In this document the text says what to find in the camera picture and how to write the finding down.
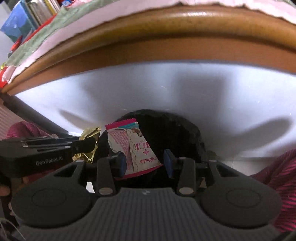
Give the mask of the pink white snack wrapper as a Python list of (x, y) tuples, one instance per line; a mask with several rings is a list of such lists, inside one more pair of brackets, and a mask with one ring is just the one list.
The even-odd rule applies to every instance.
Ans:
[(135, 118), (121, 120), (105, 126), (112, 152), (126, 156), (124, 179), (137, 177), (162, 166)]

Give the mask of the gold candy wrapper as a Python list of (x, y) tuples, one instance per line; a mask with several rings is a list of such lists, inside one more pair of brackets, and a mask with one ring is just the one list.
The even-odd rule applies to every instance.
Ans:
[(94, 162), (94, 154), (98, 148), (101, 127), (92, 127), (85, 129), (79, 140), (82, 141), (82, 147), (72, 158), (73, 161), (83, 160), (86, 163)]

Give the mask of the row of upright books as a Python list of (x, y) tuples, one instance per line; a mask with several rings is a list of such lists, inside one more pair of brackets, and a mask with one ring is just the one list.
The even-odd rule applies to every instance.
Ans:
[(1, 15), (1, 32), (14, 43), (24, 41), (45, 21), (56, 15), (62, 6), (73, 1), (1, 1), (7, 16)]

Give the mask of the black trash bin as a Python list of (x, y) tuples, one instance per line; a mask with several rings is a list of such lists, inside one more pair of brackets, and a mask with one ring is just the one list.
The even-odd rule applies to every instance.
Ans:
[[(138, 110), (128, 113), (117, 121), (135, 118), (139, 128), (148, 141), (151, 149), (162, 166), (147, 174), (132, 178), (115, 178), (116, 193), (125, 188), (166, 188), (171, 187), (170, 180), (164, 166), (164, 151), (169, 149), (177, 158), (186, 157), (193, 159), (202, 167), (206, 166), (207, 155), (201, 133), (197, 126), (190, 121), (171, 113), (154, 110)], [(107, 131), (100, 136), (94, 161), (112, 156), (115, 153), (109, 147)]]

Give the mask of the magenta striped clothing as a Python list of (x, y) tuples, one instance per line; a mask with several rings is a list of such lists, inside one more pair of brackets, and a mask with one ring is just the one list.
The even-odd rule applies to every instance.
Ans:
[(273, 188), (281, 197), (282, 207), (274, 226), (280, 232), (295, 230), (296, 159), (295, 149), (279, 156), (272, 164), (252, 178)]

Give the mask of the green checked cloth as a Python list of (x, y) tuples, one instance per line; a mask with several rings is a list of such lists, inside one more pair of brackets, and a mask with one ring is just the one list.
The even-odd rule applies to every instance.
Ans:
[(5, 66), (27, 68), (59, 43), (119, 16), (124, 1), (90, 1), (62, 7), (53, 20), (24, 42)]

